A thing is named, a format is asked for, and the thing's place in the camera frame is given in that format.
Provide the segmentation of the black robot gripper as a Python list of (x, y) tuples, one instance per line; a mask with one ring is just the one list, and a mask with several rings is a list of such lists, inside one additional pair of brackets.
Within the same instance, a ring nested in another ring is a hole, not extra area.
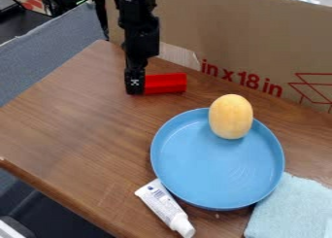
[(123, 85), (130, 95), (143, 93), (146, 60), (159, 54), (159, 19), (143, 10), (119, 10), (118, 27), (123, 30)]

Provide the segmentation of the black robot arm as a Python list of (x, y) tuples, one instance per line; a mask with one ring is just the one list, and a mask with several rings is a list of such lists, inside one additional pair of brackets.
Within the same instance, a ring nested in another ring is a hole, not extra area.
[[(87, 0), (41, 0), (45, 12), (57, 17)], [(106, 0), (90, 0), (103, 34), (107, 34)], [(153, 15), (155, 0), (114, 0), (118, 27), (123, 30), (123, 85), (130, 95), (143, 93), (147, 59), (159, 54), (159, 19)]]

